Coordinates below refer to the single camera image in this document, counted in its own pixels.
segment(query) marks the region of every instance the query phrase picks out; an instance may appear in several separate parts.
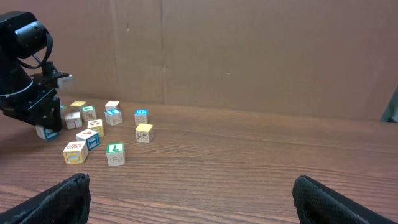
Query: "wooden table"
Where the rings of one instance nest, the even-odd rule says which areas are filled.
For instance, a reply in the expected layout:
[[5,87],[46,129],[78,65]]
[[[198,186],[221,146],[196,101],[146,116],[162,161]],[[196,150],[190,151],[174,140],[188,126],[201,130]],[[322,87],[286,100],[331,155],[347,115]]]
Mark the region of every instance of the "wooden table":
[[[74,98],[62,98],[69,105]],[[85,100],[104,120],[106,100]],[[84,164],[64,147],[83,128],[45,142],[0,117],[0,212],[76,174],[90,175],[89,223],[298,223],[292,187],[308,175],[398,222],[398,125],[247,111],[121,103]],[[147,108],[155,137],[135,140],[134,110]],[[126,165],[106,146],[124,142]]]

